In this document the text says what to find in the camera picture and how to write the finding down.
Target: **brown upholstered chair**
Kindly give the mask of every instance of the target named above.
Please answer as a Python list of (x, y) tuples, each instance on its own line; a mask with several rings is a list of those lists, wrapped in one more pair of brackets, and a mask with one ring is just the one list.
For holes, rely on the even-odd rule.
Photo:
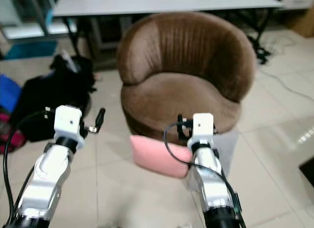
[[(118, 50), (130, 129), (162, 139), (177, 115), (210, 112), (218, 132), (236, 124), (257, 61), (245, 34), (213, 15), (163, 13), (137, 22)], [(169, 141), (178, 143), (176, 130)]]

